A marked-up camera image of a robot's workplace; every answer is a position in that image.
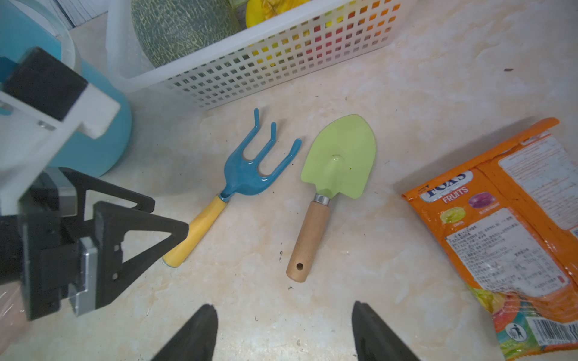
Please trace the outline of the teal rake yellow handle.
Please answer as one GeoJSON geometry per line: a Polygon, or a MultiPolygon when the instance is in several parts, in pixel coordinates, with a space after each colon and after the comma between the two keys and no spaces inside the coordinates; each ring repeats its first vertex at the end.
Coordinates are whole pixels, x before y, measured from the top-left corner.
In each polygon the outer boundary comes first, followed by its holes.
{"type": "Polygon", "coordinates": [[[211,229],[233,195],[238,193],[244,196],[254,196],[265,191],[278,179],[298,154],[302,145],[299,138],[293,142],[288,155],[277,165],[275,170],[271,174],[262,175],[259,172],[260,163],[277,143],[277,124],[275,122],[271,123],[270,139],[260,153],[254,159],[248,160],[244,157],[246,147],[258,134],[260,126],[260,111],[256,108],[254,110],[254,127],[225,163],[225,188],[190,222],[186,239],[163,256],[163,262],[167,266],[178,268],[186,260],[211,229]]]}

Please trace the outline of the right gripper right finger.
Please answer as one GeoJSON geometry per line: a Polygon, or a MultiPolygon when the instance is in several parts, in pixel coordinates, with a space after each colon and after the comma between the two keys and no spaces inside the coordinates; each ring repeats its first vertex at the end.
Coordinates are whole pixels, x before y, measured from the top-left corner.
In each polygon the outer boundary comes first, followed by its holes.
{"type": "Polygon", "coordinates": [[[355,302],[352,329],[358,360],[419,361],[367,303],[355,302]]]}

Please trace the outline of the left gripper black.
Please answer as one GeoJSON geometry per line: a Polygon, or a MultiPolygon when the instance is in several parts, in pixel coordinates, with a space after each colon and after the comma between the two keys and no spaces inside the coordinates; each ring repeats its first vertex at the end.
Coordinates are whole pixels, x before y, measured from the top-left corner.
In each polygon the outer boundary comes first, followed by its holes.
{"type": "Polygon", "coordinates": [[[51,165],[75,133],[105,135],[119,110],[75,48],[1,59],[1,281],[19,281],[29,320],[67,296],[74,311],[110,305],[188,234],[151,197],[51,165]]]}

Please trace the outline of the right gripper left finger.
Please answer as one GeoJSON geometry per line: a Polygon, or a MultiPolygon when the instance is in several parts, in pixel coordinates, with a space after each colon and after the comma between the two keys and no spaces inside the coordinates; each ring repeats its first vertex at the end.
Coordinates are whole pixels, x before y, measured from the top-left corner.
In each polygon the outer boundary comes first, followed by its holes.
{"type": "Polygon", "coordinates": [[[218,335],[218,313],[203,305],[152,360],[212,360],[218,335]]]}

